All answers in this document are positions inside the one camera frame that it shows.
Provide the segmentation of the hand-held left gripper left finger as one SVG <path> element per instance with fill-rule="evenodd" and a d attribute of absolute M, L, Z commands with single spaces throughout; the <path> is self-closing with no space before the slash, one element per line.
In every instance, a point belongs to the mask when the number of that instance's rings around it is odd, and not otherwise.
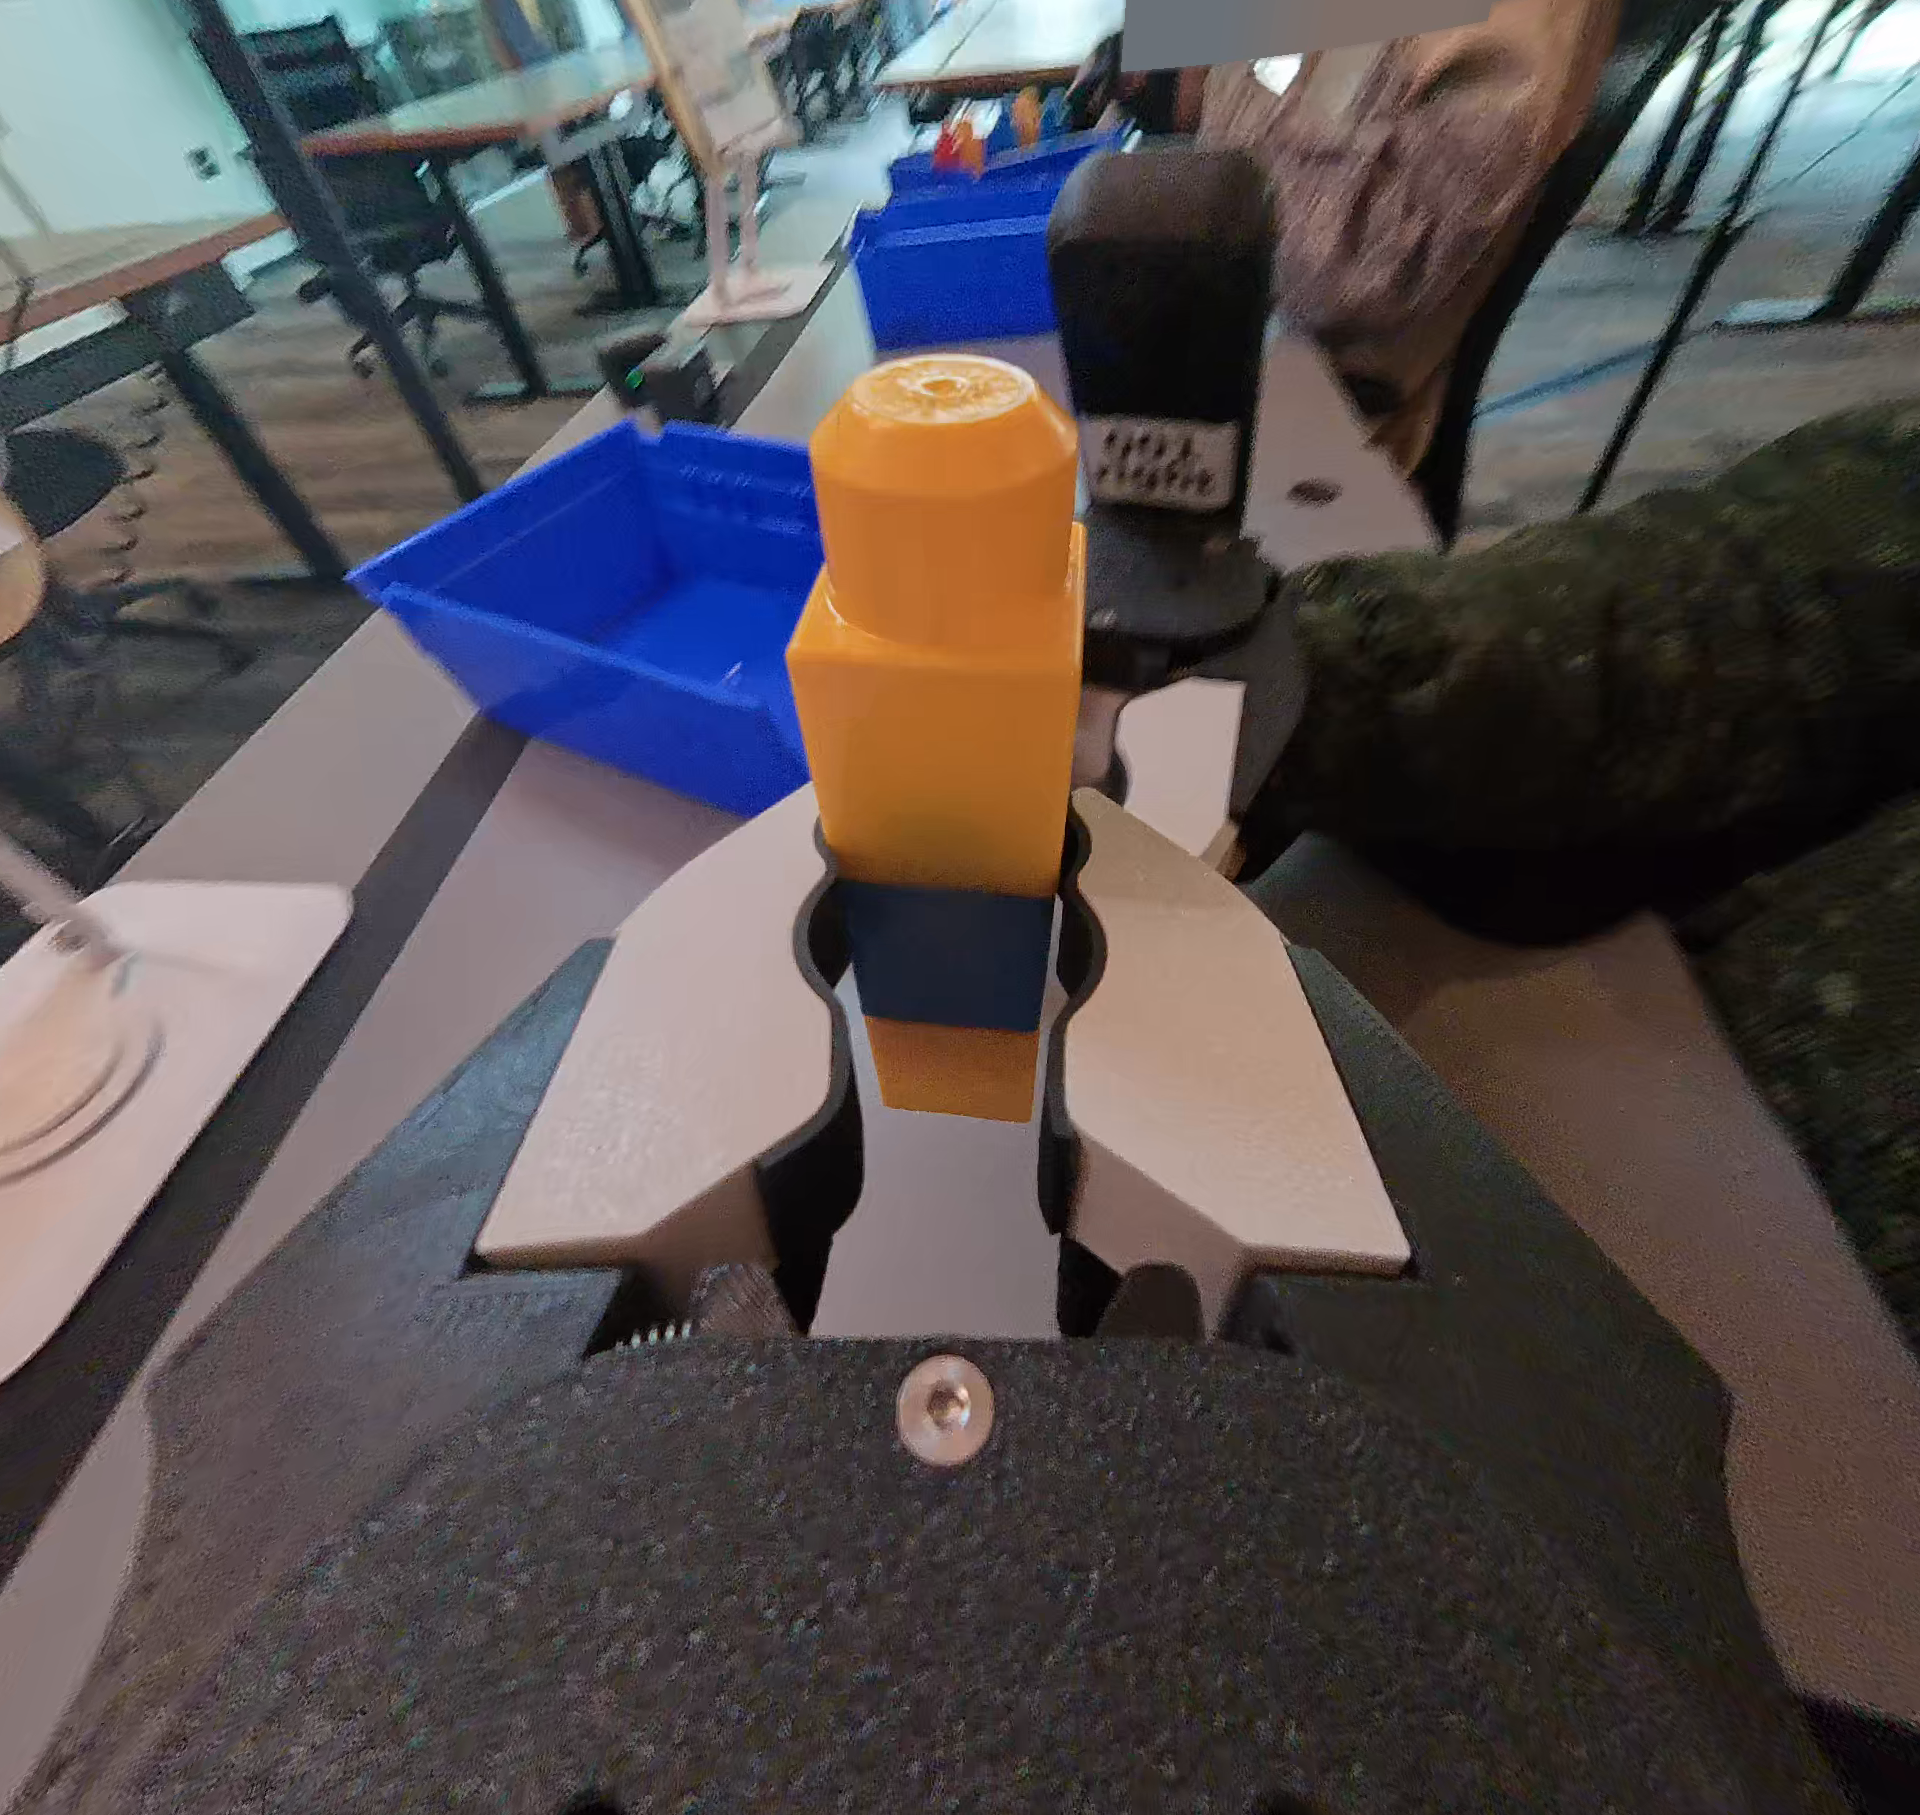
<path fill-rule="evenodd" d="M 633 1273 L 657 1300 L 749 1264 L 820 1296 L 862 1189 L 847 964 L 802 785 L 619 924 L 475 1258 Z"/>

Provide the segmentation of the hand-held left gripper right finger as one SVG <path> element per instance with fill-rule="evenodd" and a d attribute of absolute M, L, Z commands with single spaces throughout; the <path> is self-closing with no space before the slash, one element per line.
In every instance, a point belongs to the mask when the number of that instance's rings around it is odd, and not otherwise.
<path fill-rule="evenodd" d="M 1255 1273 L 1406 1276 L 1407 1231 L 1285 939 L 1123 803 L 1069 807 L 1091 977 L 1051 1036 L 1066 1236 L 1118 1276 L 1180 1266 L 1204 1300 Z"/>

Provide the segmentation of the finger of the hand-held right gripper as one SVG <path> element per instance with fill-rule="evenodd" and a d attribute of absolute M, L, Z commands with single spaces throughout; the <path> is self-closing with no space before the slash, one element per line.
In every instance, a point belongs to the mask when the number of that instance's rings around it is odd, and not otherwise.
<path fill-rule="evenodd" d="M 1227 861 L 1244 684 L 1181 680 L 1118 713 L 1123 807 L 1204 861 Z"/>

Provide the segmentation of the orange mega block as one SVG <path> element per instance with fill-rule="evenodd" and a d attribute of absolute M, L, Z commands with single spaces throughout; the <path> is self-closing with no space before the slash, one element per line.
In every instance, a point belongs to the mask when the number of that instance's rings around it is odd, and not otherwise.
<path fill-rule="evenodd" d="M 1027 1125 L 1035 1112 L 1035 1028 L 970 1028 L 866 1016 L 877 1100 L 898 1112 Z"/>
<path fill-rule="evenodd" d="M 1075 427 L 1014 363 L 877 363 L 809 442 L 822 569 L 787 646 L 857 884 L 1044 897 L 1066 835 L 1088 532 Z"/>

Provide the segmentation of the blue mega block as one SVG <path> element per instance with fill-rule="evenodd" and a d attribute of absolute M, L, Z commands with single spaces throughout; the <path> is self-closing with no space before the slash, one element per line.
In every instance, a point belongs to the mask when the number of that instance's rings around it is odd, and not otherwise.
<path fill-rule="evenodd" d="M 1055 894 L 834 880 L 866 1016 L 1035 1036 Z"/>

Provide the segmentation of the blue plastic bin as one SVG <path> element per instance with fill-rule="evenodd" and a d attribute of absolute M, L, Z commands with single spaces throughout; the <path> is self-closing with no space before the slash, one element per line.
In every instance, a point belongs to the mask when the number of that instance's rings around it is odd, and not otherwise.
<path fill-rule="evenodd" d="M 787 646 L 820 567 L 798 442 L 622 421 L 349 585 L 498 725 L 759 815 L 809 781 Z"/>
<path fill-rule="evenodd" d="M 1056 195 L 970 183 L 858 211 L 847 254 L 875 351 L 1051 334 L 1044 227 Z"/>
<path fill-rule="evenodd" d="M 1088 127 L 1035 147 L 989 147 L 982 171 L 937 166 L 930 148 L 898 154 L 886 164 L 889 199 L 966 195 L 966 192 L 1056 192 L 1061 183 L 1091 154 L 1124 152 L 1140 140 L 1135 120 Z"/>

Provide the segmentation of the person's right forearm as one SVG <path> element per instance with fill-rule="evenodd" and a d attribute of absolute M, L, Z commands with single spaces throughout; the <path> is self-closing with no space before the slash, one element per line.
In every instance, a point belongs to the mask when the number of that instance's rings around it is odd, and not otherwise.
<path fill-rule="evenodd" d="M 1236 843 L 1343 843 L 1462 928 L 1584 935 L 1917 800 L 1917 400 L 1482 551 L 1285 585 L 1303 704 Z"/>

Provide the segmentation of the black office chair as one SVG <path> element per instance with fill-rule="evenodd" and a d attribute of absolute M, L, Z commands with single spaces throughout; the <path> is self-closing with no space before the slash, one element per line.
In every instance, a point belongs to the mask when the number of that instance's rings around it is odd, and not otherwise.
<path fill-rule="evenodd" d="M 134 537 L 99 577 L 68 577 L 50 545 L 130 493 L 128 460 L 101 436 L 18 430 L 4 436 L 4 646 L 43 626 L 68 651 L 109 642 L 195 642 L 238 677 L 255 651 L 223 625 L 220 595 L 189 576 L 125 567 Z"/>
<path fill-rule="evenodd" d="M 324 134 L 383 109 L 361 52 L 348 43 L 339 17 L 248 30 L 251 47 L 272 98 L 301 134 Z M 310 154 L 319 180 L 340 203 L 348 238 L 361 247 L 374 279 L 402 285 L 396 321 L 418 332 L 424 365 L 446 377 L 439 351 L 446 317 L 486 320 L 477 301 L 439 297 L 420 288 L 420 272 L 459 254 L 458 226 L 446 199 L 428 183 L 424 166 L 396 152 Z"/>
<path fill-rule="evenodd" d="M 1694 30 L 1719 0 L 1617 0 L 1616 47 L 1597 72 L 1597 93 L 1572 143 L 1548 171 L 1543 192 L 1518 233 L 1518 247 L 1503 266 L 1493 288 L 1470 320 L 1450 365 L 1448 389 L 1435 414 L 1427 453 L 1410 469 L 1410 490 L 1420 496 L 1443 551 L 1461 532 L 1461 506 L 1472 464 L 1476 408 L 1487 368 L 1518 312 L 1525 293 L 1563 240 L 1584 206 L 1592 187 L 1613 164 L 1617 147 L 1641 119 L 1656 85 L 1681 56 Z"/>

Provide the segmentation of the small black box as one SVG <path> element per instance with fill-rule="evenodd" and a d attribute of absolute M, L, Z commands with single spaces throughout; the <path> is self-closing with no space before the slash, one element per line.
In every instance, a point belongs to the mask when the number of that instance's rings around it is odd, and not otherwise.
<path fill-rule="evenodd" d="M 657 422 L 721 422 L 725 377 L 699 332 L 615 332 L 595 340 L 595 363 L 622 411 L 649 411 Z"/>

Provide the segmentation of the instruction sheet on wooden board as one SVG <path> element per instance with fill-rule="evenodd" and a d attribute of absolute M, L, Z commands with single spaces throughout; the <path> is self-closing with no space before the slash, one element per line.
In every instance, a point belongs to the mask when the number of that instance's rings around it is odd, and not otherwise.
<path fill-rule="evenodd" d="M 619 0 L 704 180 L 744 176 L 793 143 L 787 100 L 756 46 L 744 0 Z"/>

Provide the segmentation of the person's green jacket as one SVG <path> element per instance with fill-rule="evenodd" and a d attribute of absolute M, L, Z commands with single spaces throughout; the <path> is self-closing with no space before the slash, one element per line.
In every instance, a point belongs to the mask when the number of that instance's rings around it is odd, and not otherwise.
<path fill-rule="evenodd" d="M 1745 877 L 1677 939 L 1917 1349 L 1917 793 Z"/>

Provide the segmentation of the black tripod stand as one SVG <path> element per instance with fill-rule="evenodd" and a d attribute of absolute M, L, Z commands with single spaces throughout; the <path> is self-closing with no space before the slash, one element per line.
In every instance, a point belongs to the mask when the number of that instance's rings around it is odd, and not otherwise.
<path fill-rule="evenodd" d="M 364 252 L 348 232 L 339 199 L 314 171 L 298 127 L 267 87 L 252 52 L 233 27 L 223 0 L 171 2 L 202 56 L 202 68 L 248 134 L 252 166 L 263 176 L 278 212 L 288 220 L 288 227 L 298 233 L 307 254 L 327 272 L 348 317 L 373 337 L 373 346 L 387 365 L 409 416 L 434 449 L 446 480 L 453 488 L 453 496 L 459 503 L 475 503 L 486 493 L 486 483 L 462 437 L 379 293 Z"/>

